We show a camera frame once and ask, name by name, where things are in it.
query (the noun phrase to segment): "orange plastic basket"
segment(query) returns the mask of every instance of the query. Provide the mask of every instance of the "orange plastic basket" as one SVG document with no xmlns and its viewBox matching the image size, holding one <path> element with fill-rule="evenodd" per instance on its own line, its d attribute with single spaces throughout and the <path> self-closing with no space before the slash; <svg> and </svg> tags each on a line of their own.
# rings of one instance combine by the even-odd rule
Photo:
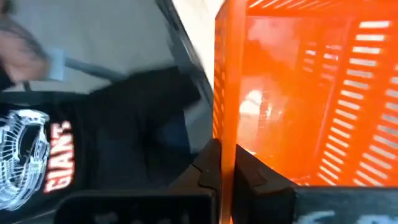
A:
<svg viewBox="0 0 398 224">
<path fill-rule="evenodd" d="M 398 1 L 227 0 L 213 137 L 229 219 L 235 145 L 299 185 L 398 185 Z"/>
</svg>

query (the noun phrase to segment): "white graphic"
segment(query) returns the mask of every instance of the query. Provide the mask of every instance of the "white graphic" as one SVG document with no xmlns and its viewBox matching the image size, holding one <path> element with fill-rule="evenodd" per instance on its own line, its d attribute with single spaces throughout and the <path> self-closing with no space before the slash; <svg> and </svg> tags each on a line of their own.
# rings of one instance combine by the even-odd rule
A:
<svg viewBox="0 0 398 224">
<path fill-rule="evenodd" d="M 47 121 L 47 114 L 35 110 L 0 118 L 0 210 L 17 210 L 40 189 L 50 150 Z"/>
</svg>

